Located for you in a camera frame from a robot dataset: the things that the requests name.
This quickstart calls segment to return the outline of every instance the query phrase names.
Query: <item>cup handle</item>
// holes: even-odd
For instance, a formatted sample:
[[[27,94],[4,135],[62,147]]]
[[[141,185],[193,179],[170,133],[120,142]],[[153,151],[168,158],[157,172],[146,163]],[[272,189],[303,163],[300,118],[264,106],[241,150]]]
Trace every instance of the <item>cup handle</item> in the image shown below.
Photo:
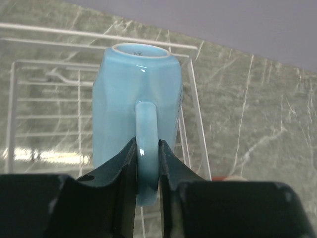
[[[159,137],[157,108],[151,102],[138,102],[135,107],[138,148],[137,205],[156,203],[159,185]]]

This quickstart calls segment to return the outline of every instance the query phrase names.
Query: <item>blue cup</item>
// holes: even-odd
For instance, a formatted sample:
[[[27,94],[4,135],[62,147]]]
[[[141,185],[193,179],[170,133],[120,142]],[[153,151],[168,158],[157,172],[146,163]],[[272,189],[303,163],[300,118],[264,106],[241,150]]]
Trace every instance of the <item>blue cup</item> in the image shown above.
[[[174,149],[182,92],[181,67],[167,50],[130,43],[105,50],[93,87],[94,167],[136,136],[139,206],[157,200],[158,143]]]

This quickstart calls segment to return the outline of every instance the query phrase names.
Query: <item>white wire rack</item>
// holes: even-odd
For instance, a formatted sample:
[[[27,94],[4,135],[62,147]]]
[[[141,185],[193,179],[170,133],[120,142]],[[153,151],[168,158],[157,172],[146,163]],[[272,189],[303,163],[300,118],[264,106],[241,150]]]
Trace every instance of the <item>white wire rack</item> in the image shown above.
[[[175,43],[167,43],[160,41],[152,41],[145,39],[136,39],[130,37],[120,37],[113,35],[103,35],[98,33],[90,32],[81,32],[81,31],[71,31],[55,28],[46,28],[46,27],[37,27],[37,26],[27,26],[27,25],[18,25],[10,23],[1,23],[0,29],[7,30],[16,30],[16,31],[30,31],[30,32],[43,32],[43,33],[55,33],[69,36],[81,36],[81,37],[91,37],[94,39],[111,39],[111,40],[120,40],[123,42],[134,42],[134,43],[143,43],[156,45],[161,47],[173,47],[178,49],[189,50],[190,53],[187,55],[175,54],[173,55],[180,59],[185,59],[182,63],[182,67],[187,67],[191,93],[194,103],[195,115],[198,126],[198,134],[200,140],[200,148],[203,160],[203,167],[206,179],[211,179],[211,170],[208,161],[208,154],[205,142],[205,135],[203,129],[203,122],[200,112],[200,104],[198,99],[198,93],[196,88],[195,74],[193,69],[192,57],[198,52],[196,46],[182,45]],[[70,44],[62,42],[51,42],[51,41],[41,41],[41,40],[31,40],[31,39],[18,39],[18,38],[9,38],[3,37],[0,38],[0,43],[8,43],[12,47],[32,47],[32,48],[44,48],[56,51],[70,51],[70,52],[85,52],[85,53],[100,53],[104,51],[107,47],[101,46],[91,46],[91,45],[82,45],[82,44]],[[17,77],[17,70],[23,66],[36,66],[36,67],[46,67],[51,66],[55,68],[61,68],[66,70],[75,70],[78,72],[77,80],[70,80],[58,73],[50,73],[50,76],[57,77],[60,82],[36,82],[36,81],[21,81]],[[6,135],[6,147],[7,147],[7,157],[5,163],[5,172],[13,173],[14,172],[14,158],[15,158],[15,141],[16,138],[20,137],[45,137],[45,136],[64,136],[64,135],[74,135],[78,136],[78,150],[79,153],[83,152],[82,150],[82,140],[83,135],[90,135],[92,131],[82,131],[81,129],[81,119],[91,118],[92,115],[83,115],[81,112],[82,102],[91,103],[92,99],[83,99],[81,98],[81,87],[91,87],[93,82],[85,82],[81,80],[81,73],[83,72],[95,72],[99,70],[98,64],[88,64],[88,63],[73,63],[73,62],[63,62],[63,61],[53,61],[53,60],[34,60],[34,59],[19,59],[12,63],[11,65],[11,77],[10,77],[10,94],[9,94],[9,105],[8,105],[8,120],[7,120],[7,135]],[[77,87],[77,98],[74,99],[60,99],[60,98],[20,98],[18,95],[19,85],[41,85],[41,86],[73,86]],[[27,115],[19,116],[17,115],[17,103],[18,102],[77,102],[77,114],[75,115]],[[191,168],[191,160],[189,156],[186,128],[184,122],[183,109],[180,111],[180,120],[179,120],[179,132],[181,143],[177,146],[182,146],[184,163]],[[76,131],[67,131],[67,132],[37,132],[37,133],[16,133],[16,120],[17,119],[78,119],[78,130]]]

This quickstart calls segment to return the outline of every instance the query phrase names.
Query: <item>mug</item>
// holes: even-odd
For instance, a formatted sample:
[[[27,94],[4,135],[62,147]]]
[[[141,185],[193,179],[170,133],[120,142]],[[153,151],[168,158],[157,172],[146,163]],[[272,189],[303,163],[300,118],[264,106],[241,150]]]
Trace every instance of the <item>mug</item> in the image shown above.
[[[93,86],[94,168],[136,136],[139,206],[157,200],[158,143],[174,149],[182,93],[181,67],[169,51],[134,43],[105,50]]]

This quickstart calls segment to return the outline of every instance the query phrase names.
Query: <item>gray marble countertop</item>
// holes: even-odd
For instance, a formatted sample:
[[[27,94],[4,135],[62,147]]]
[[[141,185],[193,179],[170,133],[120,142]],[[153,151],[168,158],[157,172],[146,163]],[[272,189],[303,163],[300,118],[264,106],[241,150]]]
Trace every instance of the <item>gray marble countertop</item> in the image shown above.
[[[168,30],[145,26],[118,16],[103,14],[55,0],[2,0],[0,22],[89,31],[118,36],[194,45],[194,61],[204,132],[213,177],[241,175],[248,180],[274,180],[291,185],[299,194],[317,231],[317,74],[242,53]],[[94,46],[110,46],[115,40],[96,40],[23,31],[0,31],[1,36],[41,39]],[[17,59],[63,60],[100,64],[100,54],[55,52],[0,46],[0,173],[4,172],[9,78]],[[48,72],[77,80],[77,73],[58,68],[22,67],[19,80],[48,79]],[[93,82],[96,73],[82,73]],[[190,83],[184,77],[183,110],[192,169],[203,176],[199,138]],[[81,88],[81,98],[92,96]],[[76,87],[21,85],[22,98],[77,99]],[[92,129],[91,103],[81,104],[81,130]],[[15,172],[63,172],[74,177],[91,167],[91,134],[81,138],[78,155],[77,118],[27,119],[28,115],[76,115],[77,102],[19,102]],[[37,137],[38,132],[61,132]],[[161,237],[159,203],[137,208],[135,237]]]

